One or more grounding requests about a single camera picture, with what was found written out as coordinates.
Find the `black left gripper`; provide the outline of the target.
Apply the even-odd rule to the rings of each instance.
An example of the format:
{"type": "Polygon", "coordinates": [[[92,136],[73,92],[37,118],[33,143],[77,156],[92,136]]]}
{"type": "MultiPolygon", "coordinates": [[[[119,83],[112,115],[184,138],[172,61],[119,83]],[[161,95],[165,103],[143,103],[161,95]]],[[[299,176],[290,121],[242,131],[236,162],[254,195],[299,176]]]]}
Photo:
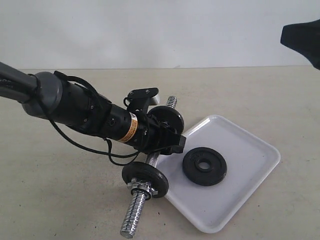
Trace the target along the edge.
{"type": "Polygon", "coordinates": [[[141,111],[130,112],[113,103],[102,104],[102,138],[124,143],[142,153],[181,154],[186,137],[184,124],[159,123],[141,111]]]}

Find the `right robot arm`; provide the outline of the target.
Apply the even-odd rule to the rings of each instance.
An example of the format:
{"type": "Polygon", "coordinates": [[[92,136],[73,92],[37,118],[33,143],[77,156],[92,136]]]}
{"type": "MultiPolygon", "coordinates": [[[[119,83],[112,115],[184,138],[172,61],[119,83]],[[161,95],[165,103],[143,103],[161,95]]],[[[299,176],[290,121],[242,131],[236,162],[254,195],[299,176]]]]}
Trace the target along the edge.
{"type": "Polygon", "coordinates": [[[320,69],[319,19],[285,25],[282,28],[280,43],[304,56],[315,69],[320,69]]]}

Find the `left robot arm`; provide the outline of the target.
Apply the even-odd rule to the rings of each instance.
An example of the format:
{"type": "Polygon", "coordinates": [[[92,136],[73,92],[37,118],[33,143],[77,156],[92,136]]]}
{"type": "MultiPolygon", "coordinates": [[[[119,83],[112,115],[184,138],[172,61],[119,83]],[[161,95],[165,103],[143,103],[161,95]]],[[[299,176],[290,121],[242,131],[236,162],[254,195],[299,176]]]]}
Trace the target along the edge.
{"type": "Polygon", "coordinates": [[[180,154],[186,143],[183,117],[173,107],[159,105],[158,94],[156,87],[131,90],[120,107],[82,78],[60,71],[27,74],[0,65],[0,95],[19,102],[30,116],[144,154],[180,154]]]}

